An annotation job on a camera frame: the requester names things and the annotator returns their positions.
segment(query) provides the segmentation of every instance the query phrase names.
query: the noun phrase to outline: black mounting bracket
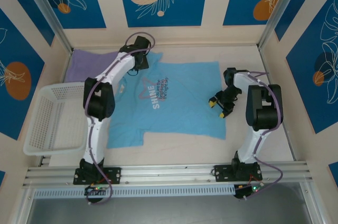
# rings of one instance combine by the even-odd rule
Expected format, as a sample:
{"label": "black mounting bracket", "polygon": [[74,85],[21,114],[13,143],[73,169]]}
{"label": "black mounting bracket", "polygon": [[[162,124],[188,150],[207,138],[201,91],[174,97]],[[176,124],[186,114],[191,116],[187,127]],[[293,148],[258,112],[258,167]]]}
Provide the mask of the black mounting bracket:
{"label": "black mounting bracket", "polygon": [[[103,160],[99,163],[99,167],[110,180],[111,184],[120,184],[121,168],[120,167],[103,167]],[[84,159],[80,161],[80,167],[75,170],[73,184],[75,185],[91,185],[91,184],[108,184],[94,164],[86,162]]]}
{"label": "black mounting bracket", "polygon": [[[281,99],[281,88],[277,84],[268,85],[274,93],[280,110],[281,122],[283,122],[283,102]],[[255,131],[261,129],[272,129],[278,122],[277,108],[269,91],[262,86],[251,85],[248,88],[246,120]]]}
{"label": "black mounting bracket", "polygon": [[215,165],[212,174],[216,178],[216,182],[238,182],[250,181],[251,176],[262,180],[260,166],[255,163],[243,163],[238,159],[238,153],[235,153],[234,158],[229,165]]}
{"label": "black mounting bracket", "polygon": [[[119,52],[128,53],[130,51],[147,49],[149,46],[150,46],[150,41],[147,38],[138,35],[134,44],[124,45],[123,47],[120,48]],[[135,52],[131,54],[131,56],[135,58],[135,66],[132,70],[138,71],[138,70],[149,68],[149,64],[148,64],[147,57],[146,57],[147,54],[148,52],[146,51],[140,51],[140,52]]]}
{"label": "black mounting bracket", "polygon": [[[86,106],[87,98],[89,96],[90,90],[97,83],[97,79],[87,78],[84,82],[84,92],[83,92],[83,108]],[[96,117],[99,121],[102,121],[104,118],[110,117],[115,109],[115,99],[114,92],[112,90],[111,84],[108,82],[100,83],[92,94],[89,105],[88,105],[88,115]]]}

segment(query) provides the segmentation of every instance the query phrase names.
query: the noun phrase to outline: purple cloth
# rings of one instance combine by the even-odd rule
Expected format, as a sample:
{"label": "purple cloth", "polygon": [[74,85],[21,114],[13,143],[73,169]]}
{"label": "purple cloth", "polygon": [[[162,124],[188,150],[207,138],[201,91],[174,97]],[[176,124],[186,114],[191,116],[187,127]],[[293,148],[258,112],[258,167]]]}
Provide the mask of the purple cloth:
{"label": "purple cloth", "polygon": [[64,82],[84,82],[88,77],[95,78],[116,59],[118,52],[95,54],[88,51],[74,50],[71,66]]}

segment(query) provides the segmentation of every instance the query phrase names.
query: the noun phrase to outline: metal rail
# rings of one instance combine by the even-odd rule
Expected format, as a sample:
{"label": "metal rail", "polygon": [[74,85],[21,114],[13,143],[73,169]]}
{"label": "metal rail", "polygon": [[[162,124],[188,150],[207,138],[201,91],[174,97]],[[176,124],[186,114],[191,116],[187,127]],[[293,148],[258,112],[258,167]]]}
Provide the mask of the metal rail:
{"label": "metal rail", "polygon": [[[312,177],[306,162],[271,162],[283,173],[281,182],[311,181]],[[212,185],[212,184],[244,184],[247,181],[224,182],[215,181],[211,174],[218,164],[188,165],[147,165],[121,166],[120,184],[114,186],[171,186],[171,185]],[[73,185],[76,167],[30,167],[24,180],[23,188],[69,188],[85,187]],[[263,183],[271,183],[279,177],[279,172],[261,165]]]}

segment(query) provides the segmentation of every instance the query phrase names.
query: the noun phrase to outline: robotic arm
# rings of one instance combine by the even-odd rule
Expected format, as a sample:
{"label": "robotic arm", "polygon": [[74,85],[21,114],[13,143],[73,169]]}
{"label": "robotic arm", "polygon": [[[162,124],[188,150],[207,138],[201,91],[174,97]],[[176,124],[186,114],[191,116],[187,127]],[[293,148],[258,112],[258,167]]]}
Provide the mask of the robotic arm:
{"label": "robotic arm", "polygon": [[107,69],[94,79],[88,78],[84,83],[83,107],[88,121],[86,151],[76,169],[73,184],[93,184],[101,181],[102,174],[95,164],[109,179],[116,179],[120,169],[103,167],[104,150],[108,141],[110,117],[115,109],[113,87],[117,86],[129,70],[142,70],[149,67],[146,51],[150,41],[138,36],[132,45],[124,45],[116,59]]}
{"label": "robotic arm", "polygon": [[236,68],[228,68],[223,76],[228,87],[210,98],[209,104],[211,107],[218,104],[223,109],[220,117],[224,118],[232,113],[237,95],[246,93],[246,121],[249,130],[243,145],[236,151],[231,165],[215,166],[215,172],[219,173],[216,180],[219,182],[249,181],[251,174],[255,174],[261,180],[256,155],[270,132],[283,121],[280,86],[265,85],[251,76],[247,70]]}

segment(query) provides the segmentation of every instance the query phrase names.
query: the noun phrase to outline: shirt sleeve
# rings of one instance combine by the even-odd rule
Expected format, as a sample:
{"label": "shirt sleeve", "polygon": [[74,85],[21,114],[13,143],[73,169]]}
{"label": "shirt sleeve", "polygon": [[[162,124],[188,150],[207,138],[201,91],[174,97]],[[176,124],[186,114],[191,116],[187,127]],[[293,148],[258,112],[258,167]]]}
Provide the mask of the shirt sleeve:
{"label": "shirt sleeve", "polygon": [[107,148],[143,145],[144,130],[135,125],[110,123]]}

